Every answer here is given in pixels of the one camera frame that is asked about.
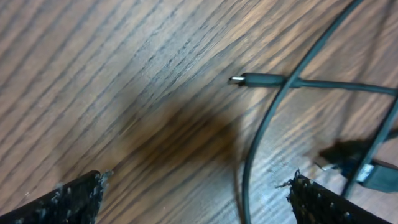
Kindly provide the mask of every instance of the metal connector tip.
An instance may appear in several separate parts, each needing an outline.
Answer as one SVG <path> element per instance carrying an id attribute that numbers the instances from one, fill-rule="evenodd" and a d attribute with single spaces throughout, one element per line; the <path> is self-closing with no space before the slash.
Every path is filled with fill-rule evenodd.
<path id="1" fill-rule="evenodd" d="M 231 84 L 242 84 L 245 80 L 245 77 L 231 77 L 229 78 L 229 82 Z"/>

